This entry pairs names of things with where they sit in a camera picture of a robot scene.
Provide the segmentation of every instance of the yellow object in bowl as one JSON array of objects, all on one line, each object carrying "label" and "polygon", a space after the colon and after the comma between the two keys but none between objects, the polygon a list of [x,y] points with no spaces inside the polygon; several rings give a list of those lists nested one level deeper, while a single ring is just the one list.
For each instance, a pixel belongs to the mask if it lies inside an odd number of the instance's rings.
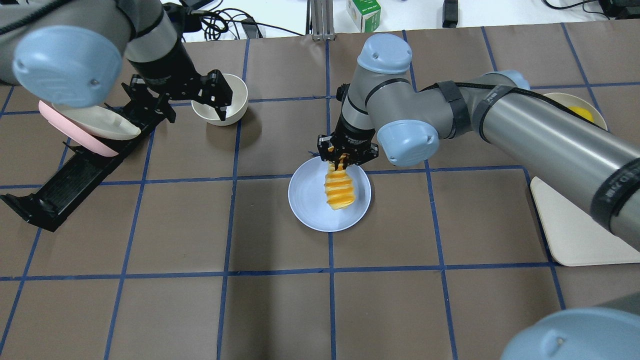
[{"label": "yellow object in bowl", "polygon": [[593,114],[589,110],[585,108],[581,108],[580,106],[569,106],[569,110],[580,115],[581,117],[584,117],[590,122],[593,122]]},{"label": "yellow object in bowl", "polygon": [[326,203],[332,209],[344,209],[356,200],[353,179],[347,174],[342,162],[338,164],[338,168],[335,168],[335,165],[329,162],[329,171],[324,180]]}]

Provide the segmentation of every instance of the pink plate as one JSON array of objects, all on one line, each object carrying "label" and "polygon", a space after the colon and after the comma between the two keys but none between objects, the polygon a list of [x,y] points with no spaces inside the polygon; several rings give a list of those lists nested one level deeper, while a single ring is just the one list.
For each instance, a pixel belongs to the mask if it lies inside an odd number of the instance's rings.
[{"label": "pink plate", "polygon": [[44,116],[51,125],[71,139],[75,140],[80,145],[86,147],[88,150],[107,158],[112,158],[118,154],[112,148],[104,145],[100,140],[82,130],[78,125],[75,125],[71,120],[67,119],[61,113],[58,113],[54,108],[44,102],[40,101],[38,103],[38,109],[42,116]]}]

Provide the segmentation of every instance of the orange toy food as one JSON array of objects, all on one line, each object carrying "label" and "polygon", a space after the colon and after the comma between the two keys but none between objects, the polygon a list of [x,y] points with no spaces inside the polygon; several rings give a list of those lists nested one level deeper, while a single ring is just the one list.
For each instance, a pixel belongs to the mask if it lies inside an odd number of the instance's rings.
[{"label": "orange toy food", "polygon": [[353,179],[347,175],[344,168],[342,158],[338,164],[338,169],[332,162],[329,162],[329,171],[324,177],[324,193],[326,194],[326,203],[332,209],[338,210],[346,208],[356,200],[355,189],[353,188]]}]

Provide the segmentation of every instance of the beige bowl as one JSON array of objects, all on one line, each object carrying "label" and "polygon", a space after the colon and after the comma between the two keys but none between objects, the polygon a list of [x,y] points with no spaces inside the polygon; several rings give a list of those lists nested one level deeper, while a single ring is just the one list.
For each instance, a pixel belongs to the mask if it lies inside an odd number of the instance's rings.
[{"label": "beige bowl", "polygon": [[567,108],[569,106],[577,106],[579,108],[583,108],[585,110],[589,110],[591,116],[593,116],[593,123],[602,129],[609,130],[607,128],[607,123],[604,121],[602,114],[596,110],[590,103],[582,100],[581,98],[569,94],[565,94],[562,92],[551,92],[549,94],[545,94],[549,99],[555,100],[562,105],[565,105]]},{"label": "beige bowl", "polygon": [[232,74],[223,74],[225,80],[233,90],[234,95],[231,99],[231,105],[227,106],[227,119],[221,121],[216,110],[209,105],[200,104],[197,101],[191,101],[191,107],[196,114],[205,119],[208,123],[216,126],[227,126],[235,124],[246,113],[249,105],[249,92],[246,84],[241,78]]}]

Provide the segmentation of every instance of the box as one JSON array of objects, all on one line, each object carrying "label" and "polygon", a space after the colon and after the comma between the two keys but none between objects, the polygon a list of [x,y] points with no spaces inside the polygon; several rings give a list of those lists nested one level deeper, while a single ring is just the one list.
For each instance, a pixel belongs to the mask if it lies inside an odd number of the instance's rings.
[{"label": "box", "polygon": [[372,33],[380,25],[382,7],[376,0],[347,0],[347,12],[361,33]]}]

